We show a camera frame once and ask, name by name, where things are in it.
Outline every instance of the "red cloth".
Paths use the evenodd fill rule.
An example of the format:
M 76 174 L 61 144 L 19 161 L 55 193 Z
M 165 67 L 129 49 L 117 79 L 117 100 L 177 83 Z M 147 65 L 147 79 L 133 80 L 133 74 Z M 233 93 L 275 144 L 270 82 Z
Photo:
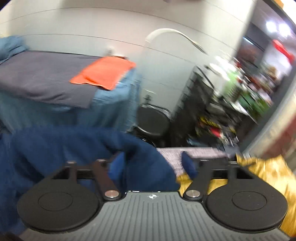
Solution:
M 72 84 L 101 86 L 107 90 L 112 90 L 126 72 L 135 66 L 134 62 L 122 58 L 103 57 L 84 68 L 70 82 Z

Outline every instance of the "gray gripper base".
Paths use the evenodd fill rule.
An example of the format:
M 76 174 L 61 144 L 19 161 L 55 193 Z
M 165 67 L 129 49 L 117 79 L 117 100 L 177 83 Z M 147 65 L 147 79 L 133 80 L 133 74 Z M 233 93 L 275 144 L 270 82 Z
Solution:
M 20 238 L 24 241 L 289 240 L 279 229 L 255 234 L 228 230 L 213 221 L 200 203 L 185 201 L 177 192 L 128 192 L 120 201 L 105 203 L 91 222 L 76 231 L 44 234 L 27 229 Z

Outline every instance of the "blue cloth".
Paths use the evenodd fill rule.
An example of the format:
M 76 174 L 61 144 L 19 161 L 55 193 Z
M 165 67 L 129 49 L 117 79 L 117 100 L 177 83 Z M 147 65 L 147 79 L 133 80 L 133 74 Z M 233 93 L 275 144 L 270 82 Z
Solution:
M 128 130 L 136 120 L 140 80 L 133 69 L 112 91 L 98 89 L 88 109 L 23 99 L 0 91 L 0 119 L 10 132 L 31 126 L 83 125 Z
M 0 38 L 0 64 L 26 49 L 23 39 L 20 36 Z
M 0 139 L 0 232 L 16 227 L 19 197 L 44 177 L 75 160 L 85 165 L 124 152 L 110 167 L 121 190 L 176 191 L 176 175 L 148 143 L 104 128 L 27 128 Z

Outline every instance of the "curved lamp arm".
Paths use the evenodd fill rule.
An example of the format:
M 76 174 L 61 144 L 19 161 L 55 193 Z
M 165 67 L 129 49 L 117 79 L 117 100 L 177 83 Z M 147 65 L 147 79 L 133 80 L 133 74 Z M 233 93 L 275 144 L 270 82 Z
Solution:
M 163 33 L 170 33 L 170 32 L 182 35 L 183 37 L 188 39 L 192 43 L 192 45 L 194 47 L 196 47 L 199 51 L 201 51 L 204 54 L 207 54 L 206 51 L 197 42 L 195 42 L 194 40 L 192 40 L 191 38 L 189 38 L 187 35 L 183 34 L 182 32 L 180 32 L 178 30 L 175 30 L 175 29 L 172 29 L 172 28 L 159 28 L 159 29 L 156 29 L 146 37 L 145 41 L 150 44 L 151 41 L 153 39 L 155 39 L 158 35 L 161 35 Z

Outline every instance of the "white wall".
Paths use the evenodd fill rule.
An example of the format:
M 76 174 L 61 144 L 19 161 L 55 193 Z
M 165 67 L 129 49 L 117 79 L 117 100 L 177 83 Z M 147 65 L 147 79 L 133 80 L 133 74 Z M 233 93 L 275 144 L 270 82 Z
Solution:
M 143 89 L 156 93 L 155 104 L 173 110 L 195 64 L 208 64 L 219 49 L 235 53 L 254 5 L 253 0 L 12 0 L 0 11 L 0 33 L 23 35 L 32 50 L 103 56 L 113 46 L 138 62 L 151 31 L 177 29 L 209 56 L 176 34 L 153 41 Z

